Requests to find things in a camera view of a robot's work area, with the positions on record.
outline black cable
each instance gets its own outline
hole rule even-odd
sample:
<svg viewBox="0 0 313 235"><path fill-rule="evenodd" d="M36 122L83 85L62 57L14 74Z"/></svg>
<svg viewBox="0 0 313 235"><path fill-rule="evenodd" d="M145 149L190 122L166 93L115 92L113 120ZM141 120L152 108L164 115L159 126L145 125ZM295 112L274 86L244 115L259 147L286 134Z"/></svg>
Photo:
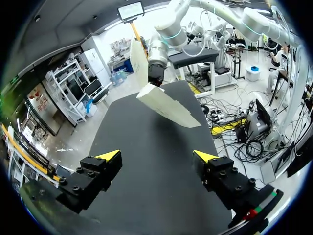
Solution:
<svg viewBox="0 0 313 235"><path fill-rule="evenodd" d="M257 154L257 155L253 155L250 151L250 146L253 144L253 143L258 143L260 145L260 153ZM261 141L259 140L251 140L248 142L248 144L246 145L246 154L248 154L251 158L259 158L262 154L263 154L263 151L264 151L264 147L263 147L263 144Z"/></svg>

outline floor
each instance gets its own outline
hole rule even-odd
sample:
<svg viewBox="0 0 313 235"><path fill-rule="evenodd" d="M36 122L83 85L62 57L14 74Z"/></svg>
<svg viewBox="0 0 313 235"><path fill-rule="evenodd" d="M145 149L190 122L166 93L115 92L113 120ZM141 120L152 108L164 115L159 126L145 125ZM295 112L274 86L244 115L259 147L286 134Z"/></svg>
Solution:
<svg viewBox="0 0 313 235"><path fill-rule="evenodd" d="M109 105L140 90L134 74L130 74L124 83L117 87L110 86L109 89L110 94L105 100ZM97 104L97 108L93 117L88 117L86 122L80 122L76 128L66 121L56 137L48 137L43 151L53 165L61 165L71 172L80 166L79 161L89 154L94 137L108 110L104 102Z"/></svg>
<svg viewBox="0 0 313 235"><path fill-rule="evenodd" d="M270 60L267 58L267 53L260 51L260 52L247 52L245 51L242 55L242 68L241 68L241 76L245 75L246 67L257 65L261 70L260 80L256 82L250 82L245 80L239 80L238 86L229 86L224 88L219 88L216 90L216 93L213 96L208 97L207 99L203 100L202 102L206 103L209 102L211 99L218 100L219 103L223 105L228 105L227 111L234 113L237 112L238 107L242 109L246 109L249 106L249 103L253 99L259 99L261 103L266 106L270 101L270 96L265 95L263 91L268 85L268 76L269 76L269 68L272 67ZM277 108L279 105L280 100L274 100L273 108ZM297 114L294 116L293 120L298 120L298 113L300 113L301 108L298 108ZM282 111L280 115L278 115L278 123L280 123L286 115L286 111ZM293 138L293 124L289 125L285 134L288 138ZM298 128L297 132L295 133L296 137L300 136L300 128ZM228 132L227 137L224 139L234 139L235 133ZM234 150L229 151L229 149L224 148L224 144L232 142L232 141L222 141L221 139L215 139L215 145L218 149L219 155L228 155L232 160L235 161L235 166L238 168L240 172L244 172L244 167L242 162L234 158L233 153ZM260 172L260 165L256 164L245 164L247 175L249 178L257 179L256 185L259 188L262 188L264 185L262 183L262 175ZM284 192L284 196L282 200L278 203L276 208L269 214L268 218L269 221L274 224L275 220L281 216L281 212L287 208L288 205L291 204L293 199L297 196L299 190L301 189L303 182L306 178L307 172L309 169L309 165L303 168L300 172L293 175L290 178L287 178L287 173L281 175L276 181L271 183L272 186L275 188L280 189Z"/></svg>
<svg viewBox="0 0 313 235"><path fill-rule="evenodd" d="M228 63L231 64L232 57L228 57ZM247 80L238 81L238 86L228 86L219 88L216 90L215 95L204 100L208 102L210 99L219 100L224 105L233 105L230 110L236 112L236 107L245 109L253 99L259 99L262 104L267 105L270 97L265 95L263 91L267 87L269 68L272 67L270 59L267 58L267 53L260 50L260 52L248 52L245 51L242 55L242 66L241 76L245 75L246 67L257 65L261 70L260 80L256 82L250 82ZM170 71L166 71L165 80L172 82L174 76ZM122 97L139 92L140 88L137 84L134 74L128 76L125 82L118 87L110 87L111 93L109 94L106 101L111 104L115 100ZM273 106L278 106L278 100L274 101ZM97 130L107 112L107 107L104 103L97 105L98 111L93 117L88 118L87 122L79 123L76 128L70 126L67 122L61 127L57 137L51 137L50 144L45 147L49 150L48 156L51 156L51 162L55 165L59 164L67 168L70 171L74 171L79 166L79 161L88 155L91 145ZM281 115L278 116L278 122L284 118L286 112L282 111ZM287 137L291 137L292 127L290 126L286 132ZM223 142L221 139L215 140L215 145L220 155L229 154L223 149ZM235 166L240 171L243 171L241 162L235 162ZM257 165L247 165L247 174L249 177L261 179L260 172L258 172ZM296 175L287 178L286 174L283 174L278 180L272 183L276 188L279 188L284 192L283 199L276 206L275 210L269 215L270 222L273 222L281 213L283 209L289 205L292 200L296 197L299 189L302 187L302 183L306 177L308 167L305 167ZM257 186L262 187L261 181L257 181Z"/></svg>

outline yellow tape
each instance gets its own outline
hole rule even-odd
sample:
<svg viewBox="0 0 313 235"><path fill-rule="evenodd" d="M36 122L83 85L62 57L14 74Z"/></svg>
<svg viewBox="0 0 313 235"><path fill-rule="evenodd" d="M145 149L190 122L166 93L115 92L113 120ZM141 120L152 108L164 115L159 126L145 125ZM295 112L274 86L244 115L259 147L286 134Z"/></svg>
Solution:
<svg viewBox="0 0 313 235"><path fill-rule="evenodd" d="M114 157L118 152L120 152L120 150L115 150L115 151L112 151L110 153L105 153L105 154L102 154L102 155L99 155L99 156L95 156L94 158L102 158L102 159L105 159L107 161L109 161L112 157Z"/></svg>
<svg viewBox="0 0 313 235"><path fill-rule="evenodd" d="M194 94L201 94L201 92L199 92L198 89L194 85L192 85L191 83L188 83L188 85Z"/></svg>
<svg viewBox="0 0 313 235"><path fill-rule="evenodd" d="M223 133L224 131L229 131L229 130L234 129L235 127L237 127L239 125L243 125L245 122L246 122L246 119L242 119L238 122L234 122L234 123L228 124L226 126L217 126L217 127L212 128L211 133L213 136L219 135L219 134Z"/></svg>
<svg viewBox="0 0 313 235"><path fill-rule="evenodd" d="M48 171L44 168L42 168L40 165L38 165L34 160L32 160L29 156L27 156L20 148L20 146L15 143L15 141L13 140L13 138L9 135L8 131L6 130L5 126L2 124L2 130L5 133L5 135L8 137L9 141L13 144L13 146L16 148L16 150L18 151L19 154L21 154L26 161L28 161L30 164L33 165L33 167L35 167L36 169L38 169L39 171L41 171L43 174L47 175ZM57 176L53 176L53 179L56 181L59 181L59 177Z"/></svg>
<svg viewBox="0 0 313 235"><path fill-rule="evenodd" d="M214 156L214 155L211 155L211 154L208 154L208 153L203 153L203 152L200 152L200 151L197 151L197 150L194 150L194 153L198 154L198 156L201 157L206 163L209 160L212 160L213 158L219 158L219 156Z"/></svg>

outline ceiling light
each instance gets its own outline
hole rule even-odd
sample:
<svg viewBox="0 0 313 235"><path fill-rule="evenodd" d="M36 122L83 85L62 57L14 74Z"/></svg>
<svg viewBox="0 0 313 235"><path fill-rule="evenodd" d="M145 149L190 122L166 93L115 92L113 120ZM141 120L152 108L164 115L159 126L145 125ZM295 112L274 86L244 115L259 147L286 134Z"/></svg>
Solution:
<svg viewBox="0 0 313 235"><path fill-rule="evenodd" d="M19 130L19 132L21 132L21 128L20 128L20 120L19 120L19 119L16 119L16 122L18 123L18 130Z"/></svg>
<svg viewBox="0 0 313 235"><path fill-rule="evenodd" d="M257 12L259 13L266 13L266 14L270 14L270 11L267 10L261 10L261 9L255 9Z"/></svg>
<svg viewBox="0 0 313 235"><path fill-rule="evenodd" d="M109 25L108 27L106 27L104 30L108 30L108 29L110 29L110 28L113 28L114 26L117 26L117 25L120 24L120 23L122 23L122 21L117 21L117 22L115 22L115 23Z"/></svg>
<svg viewBox="0 0 313 235"><path fill-rule="evenodd" d="M153 7L153 8L147 9L147 10L145 10L145 12L155 11L155 10L163 9L163 8L165 8L165 7L167 7L167 5L164 5L164 6L157 6L157 7Z"/></svg>
<svg viewBox="0 0 313 235"><path fill-rule="evenodd" d="M40 15L35 16L34 20L35 22L38 22L40 20Z"/></svg>

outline yellow pole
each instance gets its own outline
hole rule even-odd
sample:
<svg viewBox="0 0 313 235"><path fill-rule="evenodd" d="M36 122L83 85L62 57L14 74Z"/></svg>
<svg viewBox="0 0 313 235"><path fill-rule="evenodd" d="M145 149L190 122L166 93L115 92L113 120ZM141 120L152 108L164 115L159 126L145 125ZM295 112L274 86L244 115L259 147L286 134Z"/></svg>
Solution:
<svg viewBox="0 0 313 235"><path fill-rule="evenodd" d="M146 55L146 57L148 58L148 55L147 55L147 53L146 53L145 48L143 47L142 41L141 41L141 39L140 39L140 36L139 36L139 34L138 34L138 32L137 32L137 30L136 30L136 28L135 28L134 22L132 21L132 22L130 22L130 24L131 24L131 26L132 26L132 29L133 29L134 33L135 33L135 36L136 36L136 38L137 38L137 41L139 41L139 42L141 43L141 46L142 46L142 48L143 48L143 51L145 52L145 55Z"/></svg>

